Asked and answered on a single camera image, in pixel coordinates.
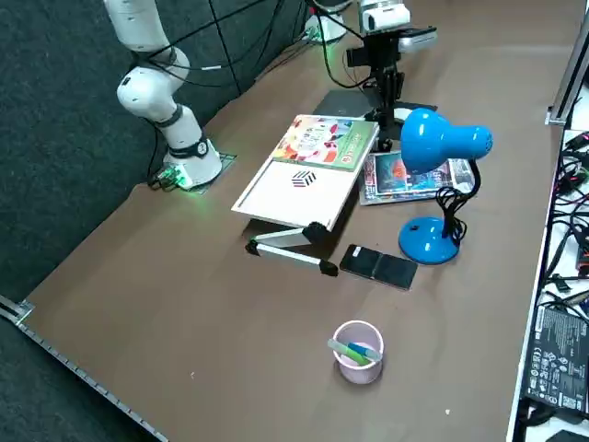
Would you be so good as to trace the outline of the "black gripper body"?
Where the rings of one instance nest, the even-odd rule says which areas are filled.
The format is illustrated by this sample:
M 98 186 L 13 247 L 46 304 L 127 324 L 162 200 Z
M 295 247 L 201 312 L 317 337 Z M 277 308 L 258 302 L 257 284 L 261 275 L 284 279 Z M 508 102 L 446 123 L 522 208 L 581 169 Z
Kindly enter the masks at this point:
M 393 67 L 399 60 L 399 31 L 377 32 L 366 34 L 363 39 L 363 65 L 371 69 Z

